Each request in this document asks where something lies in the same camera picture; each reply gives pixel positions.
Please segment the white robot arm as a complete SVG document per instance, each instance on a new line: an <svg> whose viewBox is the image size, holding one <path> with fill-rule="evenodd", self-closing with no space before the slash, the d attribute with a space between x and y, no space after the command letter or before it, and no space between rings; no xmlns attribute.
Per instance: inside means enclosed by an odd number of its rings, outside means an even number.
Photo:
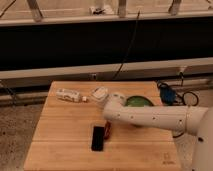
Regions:
<svg viewBox="0 0 213 171"><path fill-rule="evenodd" d="M196 137L192 171L213 171L213 107L145 106L129 107L122 93L101 95L92 99L101 105L102 116L139 126L185 132Z"/></svg>

